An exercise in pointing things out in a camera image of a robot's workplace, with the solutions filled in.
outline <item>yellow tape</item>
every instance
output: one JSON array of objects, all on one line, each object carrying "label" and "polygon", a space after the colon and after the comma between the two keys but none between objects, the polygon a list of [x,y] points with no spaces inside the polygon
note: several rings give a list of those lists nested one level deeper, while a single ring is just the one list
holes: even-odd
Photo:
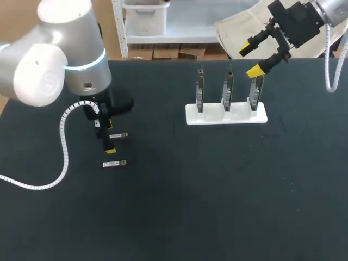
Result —
[{"label": "yellow tape", "polygon": [[116,149],[115,148],[112,148],[112,149],[110,149],[110,150],[107,150],[107,151],[105,151],[107,154],[114,154],[114,153],[116,153]]},{"label": "yellow tape", "polygon": [[244,44],[243,48],[242,48],[240,51],[242,51],[243,49],[245,49],[245,48],[248,47],[249,45],[250,45],[249,42],[246,41],[246,43]]},{"label": "yellow tape", "polygon": [[250,78],[255,78],[255,77],[258,77],[260,75],[265,75],[266,73],[261,69],[260,65],[257,64],[253,68],[251,68],[249,71],[247,71],[246,74]]}]

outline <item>floor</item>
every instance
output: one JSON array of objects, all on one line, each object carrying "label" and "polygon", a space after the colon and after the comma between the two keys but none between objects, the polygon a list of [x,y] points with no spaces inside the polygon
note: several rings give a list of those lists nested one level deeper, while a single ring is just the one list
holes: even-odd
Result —
[{"label": "floor", "polygon": [[[36,9],[40,0],[0,0],[0,43],[14,42],[38,22]],[[110,60],[121,59],[120,46],[111,0],[92,0],[103,30],[104,44]],[[0,96],[0,115],[7,99]]]}]

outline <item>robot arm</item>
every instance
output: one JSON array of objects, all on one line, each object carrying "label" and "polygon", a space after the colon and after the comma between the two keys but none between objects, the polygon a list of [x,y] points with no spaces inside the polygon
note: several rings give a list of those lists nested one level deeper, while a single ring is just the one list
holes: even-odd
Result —
[{"label": "robot arm", "polygon": [[246,56],[268,36],[278,42],[278,52],[247,71],[250,78],[269,73],[282,60],[288,61],[291,58],[290,45],[299,48],[318,35],[325,24],[336,27],[348,18],[348,0],[310,0],[306,4],[296,2],[288,9],[280,0],[275,0],[268,9],[273,18],[266,25],[266,30],[250,37],[240,54]]},{"label": "robot arm", "polygon": [[32,106],[57,99],[64,79],[91,97],[111,83],[91,0],[42,0],[39,25],[18,41],[0,43],[0,93]]}]

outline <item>metal bracket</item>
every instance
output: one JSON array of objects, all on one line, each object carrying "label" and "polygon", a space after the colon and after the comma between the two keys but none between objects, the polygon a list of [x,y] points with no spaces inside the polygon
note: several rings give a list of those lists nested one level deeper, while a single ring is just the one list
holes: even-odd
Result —
[{"label": "metal bracket", "polygon": [[117,34],[119,36],[122,58],[128,59],[128,45],[127,45],[127,38],[126,38],[127,31],[125,30],[125,23],[123,22],[123,8],[121,3],[122,3],[122,0],[112,0],[116,29],[117,29]]}]

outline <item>cardboard box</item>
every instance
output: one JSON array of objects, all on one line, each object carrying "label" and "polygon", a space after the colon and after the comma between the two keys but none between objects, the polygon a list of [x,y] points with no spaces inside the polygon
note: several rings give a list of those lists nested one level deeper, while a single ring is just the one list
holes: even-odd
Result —
[{"label": "cardboard box", "polygon": [[179,58],[180,44],[155,45],[154,60],[177,60]]},{"label": "cardboard box", "polygon": [[204,61],[228,60],[228,55],[219,43],[212,43],[206,49]]},{"label": "cardboard box", "polygon": [[0,95],[0,116],[1,116],[1,114],[2,114],[2,112],[4,110],[4,108],[5,108],[8,100],[9,99],[6,98],[5,96],[1,96]]},{"label": "cardboard box", "polygon": [[181,45],[179,51],[180,59],[190,59],[190,60],[202,60],[206,49],[208,47],[207,43],[186,43]]},{"label": "cardboard box", "polygon": [[129,60],[152,60],[154,45],[129,45]]}]

